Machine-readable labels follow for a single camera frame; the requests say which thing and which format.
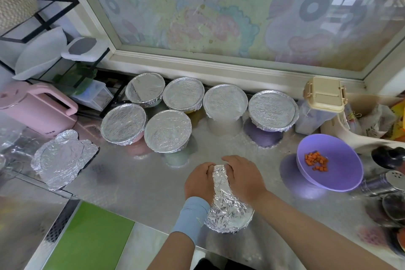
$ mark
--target left hand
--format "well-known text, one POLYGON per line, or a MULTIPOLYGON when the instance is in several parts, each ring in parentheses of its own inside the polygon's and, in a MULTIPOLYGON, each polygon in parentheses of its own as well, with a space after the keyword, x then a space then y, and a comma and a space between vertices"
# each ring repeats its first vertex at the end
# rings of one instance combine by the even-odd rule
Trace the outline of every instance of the left hand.
POLYGON ((191 172, 184 185, 185 199, 198 196, 212 205, 214 200, 214 180, 212 179, 214 166, 215 163, 206 162, 191 172))

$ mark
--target light blue sleeve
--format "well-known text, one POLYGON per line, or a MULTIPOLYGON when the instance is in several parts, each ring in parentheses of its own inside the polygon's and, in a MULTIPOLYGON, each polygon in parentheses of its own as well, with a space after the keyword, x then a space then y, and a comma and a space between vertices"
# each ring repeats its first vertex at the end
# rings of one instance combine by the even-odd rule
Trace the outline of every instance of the light blue sleeve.
POLYGON ((189 197, 180 211, 179 218, 171 232, 182 232, 197 242, 198 234, 208 216, 210 206, 206 200, 193 196, 189 197))

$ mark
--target hand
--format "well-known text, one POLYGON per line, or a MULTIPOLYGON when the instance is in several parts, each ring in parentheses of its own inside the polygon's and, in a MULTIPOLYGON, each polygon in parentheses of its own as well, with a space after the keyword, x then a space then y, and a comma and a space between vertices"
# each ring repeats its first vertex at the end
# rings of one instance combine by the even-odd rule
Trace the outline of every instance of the hand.
POLYGON ((206 162, 191 172, 184 185, 185 199, 198 196, 212 205, 214 200, 214 180, 212 179, 214 166, 215 163, 206 162))
POLYGON ((225 165, 229 186, 242 202, 252 205, 263 192, 267 192, 262 175, 253 162, 237 155, 224 156, 222 160, 229 162, 225 165))

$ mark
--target window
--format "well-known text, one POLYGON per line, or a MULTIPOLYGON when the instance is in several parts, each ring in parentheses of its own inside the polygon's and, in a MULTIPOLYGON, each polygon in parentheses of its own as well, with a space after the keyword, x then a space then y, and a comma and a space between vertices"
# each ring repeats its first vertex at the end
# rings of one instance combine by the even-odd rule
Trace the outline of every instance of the window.
POLYGON ((364 79, 405 0, 88 0, 119 50, 364 79))

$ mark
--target kettle handle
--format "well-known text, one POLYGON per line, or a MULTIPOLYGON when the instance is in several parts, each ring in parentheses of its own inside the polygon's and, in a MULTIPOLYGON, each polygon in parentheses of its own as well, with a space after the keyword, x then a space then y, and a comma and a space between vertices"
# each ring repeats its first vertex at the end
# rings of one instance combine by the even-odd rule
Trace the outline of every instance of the kettle handle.
POLYGON ((32 95, 38 95, 42 93, 48 93, 56 97, 58 100, 60 100, 62 103, 66 104, 69 109, 65 111, 65 114, 67 116, 71 116, 75 114, 78 110, 78 105, 69 97, 67 97, 65 94, 63 94, 61 91, 59 91, 57 88, 54 86, 47 84, 47 83, 37 83, 33 84, 28 88, 28 93, 32 95))

